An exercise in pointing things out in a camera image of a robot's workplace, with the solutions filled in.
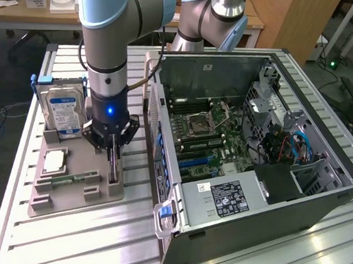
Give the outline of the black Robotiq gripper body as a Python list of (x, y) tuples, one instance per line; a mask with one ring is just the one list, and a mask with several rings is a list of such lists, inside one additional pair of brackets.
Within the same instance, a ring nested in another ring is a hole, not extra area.
[(117, 95), (103, 96), (90, 90), (93, 112), (91, 124), (99, 135), (104, 136), (107, 133), (121, 136), (129, 122), (128, 91), (129, 87), (126, 86)]

